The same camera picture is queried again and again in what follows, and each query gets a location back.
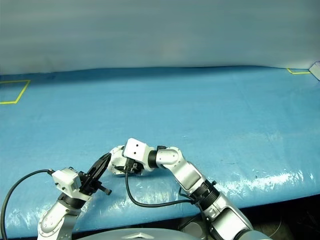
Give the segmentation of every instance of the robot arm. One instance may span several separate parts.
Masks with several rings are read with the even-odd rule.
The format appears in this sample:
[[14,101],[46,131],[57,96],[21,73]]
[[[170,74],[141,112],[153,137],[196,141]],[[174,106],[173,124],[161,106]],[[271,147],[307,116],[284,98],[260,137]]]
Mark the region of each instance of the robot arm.
[[196,205],[204,213],[209,224],[210,234],[215,239],[270,239],[261,232],[254,231],[246,216],[214,187],[216,182],[209,182],[193,164],[185,160],[177,147],[158,146],[155,149],[130,138],[126,145],[121,147],[121,151],[125,159],[136,161],[145,171],[151,172],[154,168],[170,170],[187,195],[194,199]]
[[107,169],[111,153],[103,155],[87,173],[72,167],[55,171],[52,178],[62,192],[57,202],[41,217],[38,223],[38,240],[70,240],[83,205],[98,189],[111,194],[99,178]]

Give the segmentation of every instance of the yellow tape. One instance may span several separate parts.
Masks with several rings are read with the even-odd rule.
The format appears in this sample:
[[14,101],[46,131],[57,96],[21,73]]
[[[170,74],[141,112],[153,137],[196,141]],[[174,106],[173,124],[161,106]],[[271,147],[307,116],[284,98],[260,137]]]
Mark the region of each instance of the yellow tape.
[[26,82],[24,87],[22,88],[21,92],[19,93],[18,97],[14,101],[0,101],[0,104],[16,104],[19,102],[21,96],[24,94],[25,90],[27,89],[31,80],[14,80],[14,81],[0,81],[0,84],[10,84],[10,83],[23,83]]
[[293,74],[293,75],[297,75],[297,74],[310,74],[311,72],[309,71],[291,71],[289,68],[287,68],[288,72]]

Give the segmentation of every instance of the black cable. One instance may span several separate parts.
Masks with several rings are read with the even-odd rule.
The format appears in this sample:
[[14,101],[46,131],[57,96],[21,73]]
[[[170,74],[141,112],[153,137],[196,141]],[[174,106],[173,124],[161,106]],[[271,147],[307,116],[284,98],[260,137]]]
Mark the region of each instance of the black cable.
[[188,196],[187,194],[181,193],[181,190],[182,190],[182,188],[180,187],[178,194],[179,194],[181,197],[185,197],[185,198],[187,198],[187,199],[190,199],[190,200],[192,201],[191,204],[194,204],[194,203],[195,203],[195,200],[194,200],[192,197]]
[[130,189],[129,189],[129,181],[128,181],[128,176],[129,173],[126,172],[125,173],[125,188],[126,188],[126,192],[130,198],[130,200],[135,204],[138,205],[140,207],[143,208],[160,208],[160,207],[166,207],[166,206],[171,206],[171,205],[175,205],[175,204],[181,204],[181,203],[190,203],[192,204],[193,201],[192,200],[188,200],[188,199],[183,199],[183,200],[177,200],[177,201],[170,201],[170,202],[164,202],[164,203],[157,203],[157,204],[146,204],[146,203],[142,203],[142,202],[138,202],[134,199],[134,197],[131,195]]
[[11,194],[13,193],[13,191],[15,190],[15,188],[16,188],[23,180],[25,180],[25,179],[33,176],[33,175],[39,174],[39,173],[48,173],[49,175],[51,175],[51,174],[54,173],[54,171],[51,170],[51,169],[50,169],[50,170],[49,170],[49,169],[42,169],[42,170],[34,171],[34,172],[31,172],[31,173],[25,175],[24,177],[20,178],[20,179],[11,187],[11,189],[9,190],[9,192],[7,193],[7,195],[5,196],[4,201],[3,201],[3,205],[2,205],[2,209],[1,209],[1,220],[0,220],[1,235],[2,235],[3,240],[8,240],[7,232],[6,232],[6,226],[5,226],[5,216],[6,216],[6,209],[7,209],[8,201],[9,201],[9,198],[10,198]]

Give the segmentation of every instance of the white wall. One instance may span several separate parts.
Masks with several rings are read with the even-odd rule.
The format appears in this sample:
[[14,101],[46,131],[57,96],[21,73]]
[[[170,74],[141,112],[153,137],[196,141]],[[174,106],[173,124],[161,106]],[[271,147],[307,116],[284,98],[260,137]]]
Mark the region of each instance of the white wall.
[[0,0],[0,73],[320,60],[320,0]]

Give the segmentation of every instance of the blue table surface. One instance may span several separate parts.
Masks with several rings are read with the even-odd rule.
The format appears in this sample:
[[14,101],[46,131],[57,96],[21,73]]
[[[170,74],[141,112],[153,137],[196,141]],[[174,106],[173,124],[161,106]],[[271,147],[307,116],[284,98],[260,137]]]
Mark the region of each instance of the blue table surface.
[[[22,176],[72,166],[87,171],[104,153],[134,137],[179,147],[239,208],[320,193],[320,82],[312,74],[267,67],[96,69],[5,75],[30,80],[17,104],[0,105],[0,201]],[[0,101],[23,84],[0,83]],[[74,232],[190,216],[188,203],[141,208],[123,177],[106,172]],[[166,170],[129,179],[145,203],[178,199]],[[37,235],[37,223],[59,196],[39,174],[14,191],[7,234]]]

